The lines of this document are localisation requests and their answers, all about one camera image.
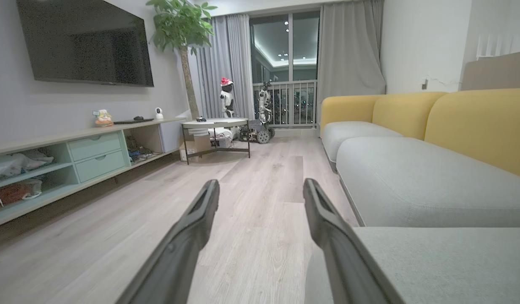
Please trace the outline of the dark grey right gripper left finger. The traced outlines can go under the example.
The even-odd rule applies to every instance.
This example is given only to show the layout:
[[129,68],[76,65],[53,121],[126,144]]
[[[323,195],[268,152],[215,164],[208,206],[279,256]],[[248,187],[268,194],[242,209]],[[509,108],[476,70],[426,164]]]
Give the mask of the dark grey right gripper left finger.
[[221,187],[207,181],[184,214],[155,247],[118,304],[185,304],[200,251],[207,245]]

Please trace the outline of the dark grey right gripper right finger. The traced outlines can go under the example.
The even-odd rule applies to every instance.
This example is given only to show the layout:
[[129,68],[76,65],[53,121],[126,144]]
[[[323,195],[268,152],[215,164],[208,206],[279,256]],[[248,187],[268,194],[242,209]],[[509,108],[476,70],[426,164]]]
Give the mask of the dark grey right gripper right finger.
[[392,284],[315,179],[303,197],[310,235],[322,250],[335,304],[391,304]]

